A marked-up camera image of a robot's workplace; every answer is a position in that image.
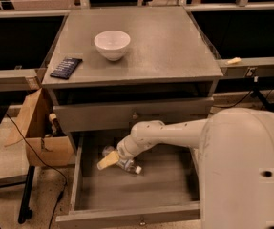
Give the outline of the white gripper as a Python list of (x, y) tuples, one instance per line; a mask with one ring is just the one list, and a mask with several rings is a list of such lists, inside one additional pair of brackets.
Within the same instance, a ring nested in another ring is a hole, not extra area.
[(132, 159), (141, 153), (141, 147), (134, 141), (131, 135), (120, 140), (116, 146), (117, 151), (111, 151), (97, 163), (97, 169), (103, 170), (119, 162), (122, 159)]

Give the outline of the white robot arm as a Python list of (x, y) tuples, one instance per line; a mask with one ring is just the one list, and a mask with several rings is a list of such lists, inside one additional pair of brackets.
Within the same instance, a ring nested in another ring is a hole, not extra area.
[(139, 122), (97, 168), (158, 144), (198, 151), (202, 229), (274, 229), (274, 113), (229, 108), (170, 125)]

